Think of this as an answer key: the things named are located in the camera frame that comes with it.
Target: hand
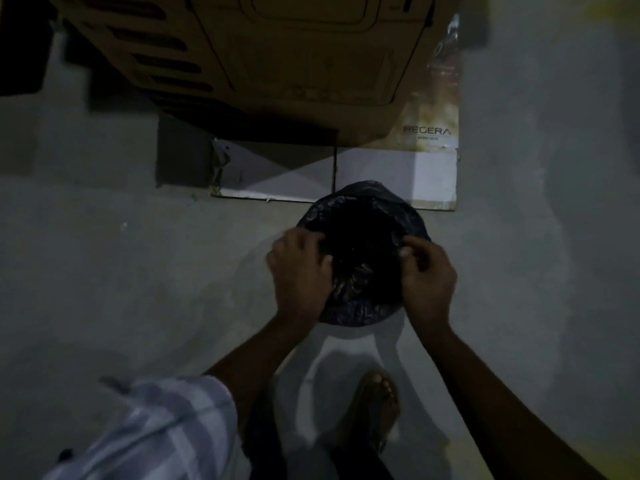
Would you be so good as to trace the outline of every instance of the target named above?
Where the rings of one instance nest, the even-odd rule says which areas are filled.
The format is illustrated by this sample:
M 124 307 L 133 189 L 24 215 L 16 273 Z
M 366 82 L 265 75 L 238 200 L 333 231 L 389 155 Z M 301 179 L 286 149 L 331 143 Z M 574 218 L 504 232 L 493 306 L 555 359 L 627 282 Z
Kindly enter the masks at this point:
M 449 306 L 458 275 L 447 253 L 434 242 L 404 236 L 402 248 L 402 293 L 407 316 L 421 331 L 439 329 L 449 323 Z
M 320 257 L 324 235 L 293 228 L 273 243 L 267 265 L 276 288 L 278 317 L 306 336 L 320 318 L 333 290 L 330 255 Z

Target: floor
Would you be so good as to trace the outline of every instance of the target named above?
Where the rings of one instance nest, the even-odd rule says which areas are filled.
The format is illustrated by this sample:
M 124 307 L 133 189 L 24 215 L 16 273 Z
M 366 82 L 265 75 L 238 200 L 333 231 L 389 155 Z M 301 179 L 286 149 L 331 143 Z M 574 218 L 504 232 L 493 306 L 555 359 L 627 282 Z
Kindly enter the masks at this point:
M 613 479 L 640 476 L 640 7 L 467 0 L 458 209 L 423 212 L 460 275 L 455 330 Z M 87 74 L 52 62 L 0 100 L 0 463 L 39 478 L 121 410 L 103 375 L 197 373 L 274 311 L 262 264 L 307 204 L 156 189 L 153 114 L 89 113 Z M 293 477 L 359 374 L 381 363 L 404 413 L 396 478 L 489 474 L 403 316 L 318 326 L 280 375 Z M 312 474 L 309 465 L 315 464 Z M 242 459 L 230 477 L 246 477 Z

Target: shirt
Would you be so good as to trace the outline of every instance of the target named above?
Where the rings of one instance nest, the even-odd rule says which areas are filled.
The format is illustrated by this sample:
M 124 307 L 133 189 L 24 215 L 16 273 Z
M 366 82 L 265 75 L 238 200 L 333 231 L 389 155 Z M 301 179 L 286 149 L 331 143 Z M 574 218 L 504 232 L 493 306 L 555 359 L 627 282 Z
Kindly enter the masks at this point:
M 227 387 L 210 376 L 102 382 L 130 403 L 130 414 L 83 454 L 44 480 L 217 480 L 237 430 Z

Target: bin liner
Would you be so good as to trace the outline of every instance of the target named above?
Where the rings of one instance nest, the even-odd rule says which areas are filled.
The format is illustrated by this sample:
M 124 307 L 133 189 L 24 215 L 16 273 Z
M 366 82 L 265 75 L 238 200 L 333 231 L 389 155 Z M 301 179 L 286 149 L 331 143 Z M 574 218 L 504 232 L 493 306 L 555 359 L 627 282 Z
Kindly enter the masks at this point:
M 322 255 L 333 256 L 333 291 L 320 321 L 372 325 L 402 306 L 399 250 L 405 235 L 429 239 L 418 212 L 373 180 L 318 200 L 298 227 L 322 232 Z

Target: striped shirt sleeve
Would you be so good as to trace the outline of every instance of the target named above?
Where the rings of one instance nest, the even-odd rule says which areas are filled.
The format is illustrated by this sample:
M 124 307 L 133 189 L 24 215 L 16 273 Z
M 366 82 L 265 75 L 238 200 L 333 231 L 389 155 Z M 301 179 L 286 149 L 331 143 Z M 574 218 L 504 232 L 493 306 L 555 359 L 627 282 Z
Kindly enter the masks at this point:
M 44 480 L 216 480 L 236 435 L 236 405 L 210 376 L 103 381 L 132 411 L 84 454 Z

